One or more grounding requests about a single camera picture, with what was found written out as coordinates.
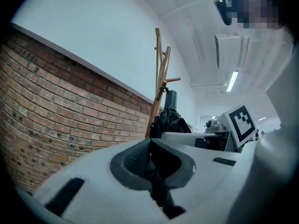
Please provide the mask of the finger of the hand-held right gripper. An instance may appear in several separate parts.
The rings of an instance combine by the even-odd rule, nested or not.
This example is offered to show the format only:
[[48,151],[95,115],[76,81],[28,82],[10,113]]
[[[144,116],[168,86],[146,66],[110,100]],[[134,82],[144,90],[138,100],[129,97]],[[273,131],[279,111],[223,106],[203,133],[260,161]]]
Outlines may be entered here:
[[217,133],[164,132],[161,140],[169,144],[183,144],[203,149],[230,151],[230,131]]

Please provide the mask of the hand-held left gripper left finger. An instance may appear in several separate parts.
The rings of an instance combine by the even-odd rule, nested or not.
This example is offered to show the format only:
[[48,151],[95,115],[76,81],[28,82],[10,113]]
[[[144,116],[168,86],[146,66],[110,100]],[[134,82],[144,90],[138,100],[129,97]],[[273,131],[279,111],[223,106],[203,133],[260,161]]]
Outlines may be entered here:
[[163,224],[167,216],[148,191],[124,187],[110,171],[110,162],[119,152],[137,144],[126,142],[85,154],[48,178],[33,194],[47,204],[72,178],[85,182],[62,214],[74,224]]

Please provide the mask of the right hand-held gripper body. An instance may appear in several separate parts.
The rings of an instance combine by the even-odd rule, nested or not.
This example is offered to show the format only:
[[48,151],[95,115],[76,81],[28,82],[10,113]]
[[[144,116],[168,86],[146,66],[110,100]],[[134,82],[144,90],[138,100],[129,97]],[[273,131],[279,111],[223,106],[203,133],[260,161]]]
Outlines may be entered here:
[[205,124],[205,148],[240,152],[257,131],[245,104],[240,104]]

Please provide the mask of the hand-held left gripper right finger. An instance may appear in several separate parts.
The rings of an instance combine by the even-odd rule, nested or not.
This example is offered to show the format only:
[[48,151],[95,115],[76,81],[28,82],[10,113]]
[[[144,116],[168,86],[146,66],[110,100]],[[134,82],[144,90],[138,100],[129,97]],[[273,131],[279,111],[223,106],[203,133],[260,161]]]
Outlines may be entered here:
[[152,139],[151,196],[169,218],[188,212],[214,193],[240,155]]

